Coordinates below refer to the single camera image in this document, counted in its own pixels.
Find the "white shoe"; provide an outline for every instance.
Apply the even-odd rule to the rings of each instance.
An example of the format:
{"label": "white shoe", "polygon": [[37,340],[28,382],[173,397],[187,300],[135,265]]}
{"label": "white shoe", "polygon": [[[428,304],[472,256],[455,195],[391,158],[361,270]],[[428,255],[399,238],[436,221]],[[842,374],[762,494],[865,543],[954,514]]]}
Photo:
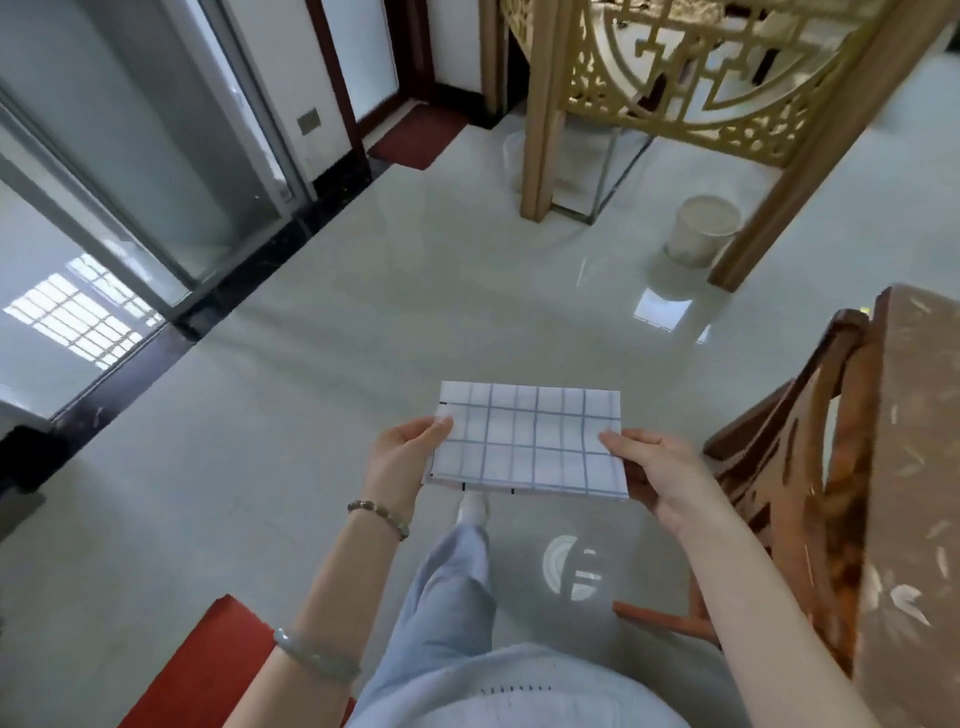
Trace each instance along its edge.
{"label": "white shoe", "polygon": [[469,525],[486,525],[490,516],[490,502],[486,493],[464,493],[457,509],[457,523]]}

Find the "red doormat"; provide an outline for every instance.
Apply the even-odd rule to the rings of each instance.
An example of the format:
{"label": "red doormat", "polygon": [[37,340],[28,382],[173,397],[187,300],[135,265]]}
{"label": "red doormat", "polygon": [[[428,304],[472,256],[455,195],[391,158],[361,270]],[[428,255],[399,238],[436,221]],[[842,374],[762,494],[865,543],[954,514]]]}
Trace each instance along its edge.
{"label": "red doormat", "polygon": [[[232,596],[222,596],[120,728],[221,728],[273,649],[274,631]],[[353,704],[351,698],[344,723]]]}
{"label": "red doormat", "polygon": [[370,149],[370,156],[424,170],[467,125],[459,111],[418,104]]}

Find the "gold lattice panel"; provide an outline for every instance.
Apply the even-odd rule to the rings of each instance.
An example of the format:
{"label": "gold lattice panel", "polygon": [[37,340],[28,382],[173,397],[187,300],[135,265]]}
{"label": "gold lattice panel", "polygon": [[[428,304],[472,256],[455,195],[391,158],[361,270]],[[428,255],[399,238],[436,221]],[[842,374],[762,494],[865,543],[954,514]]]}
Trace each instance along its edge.
{"label": "gold lattice panel", "polygon": [[534,0],[500,0],[500,10],[529,61],[534,42]]}
{"label": "gold lattice panel", "polygon": [[568,110],[778,167],[889,5],[575,2]]}

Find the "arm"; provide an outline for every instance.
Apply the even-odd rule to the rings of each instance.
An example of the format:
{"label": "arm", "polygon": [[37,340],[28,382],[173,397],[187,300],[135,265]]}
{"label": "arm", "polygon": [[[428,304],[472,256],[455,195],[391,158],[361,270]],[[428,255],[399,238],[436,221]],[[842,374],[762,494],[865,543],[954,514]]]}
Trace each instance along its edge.
{"label": "arm", "polygon": [[601,440],[627,465],[631,497],[680,541],[756,728],[876,728],[773,561],[686,443],[646,430]]}
{"label": "arm", "polygon": [[[410,522],[426,458],[452,427],[450,418],[435,423],[424,417],[383,432],[371,449],[362,498]],[[359,664],[398,544],[396,530],[375,513],[351,513],[291,631]],[[350,685],[324,678],[275,648],[225,728],[339,726],[349,691]]]}

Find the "bracelet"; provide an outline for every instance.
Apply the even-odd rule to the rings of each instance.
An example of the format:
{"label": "bracelet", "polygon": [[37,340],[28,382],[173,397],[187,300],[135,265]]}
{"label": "bracelet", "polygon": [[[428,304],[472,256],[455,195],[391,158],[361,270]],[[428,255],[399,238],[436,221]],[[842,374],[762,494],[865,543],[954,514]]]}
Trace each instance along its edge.
{"label": "bracelet", "polygon": [[406,541],[407,537],[410,536],[410,526],[407,525],[400,516],[388,508],[382,505],[377,505],[372,500],[355,500],[353,503],[347,506],[347,512],[353,513],[353,511],[357,510],[358,508],[375,513],[381,519],[393,526],[396,529],[396,532],[400,534],[401,541]]}
{"label": "bracelet", "polygon": [[274,632],[274,643],[301,665],[309,667],[322,677],[349,685],[360,674],[360,666],[353,660],[318,650],[294,635],[288,635],[279,627]]}

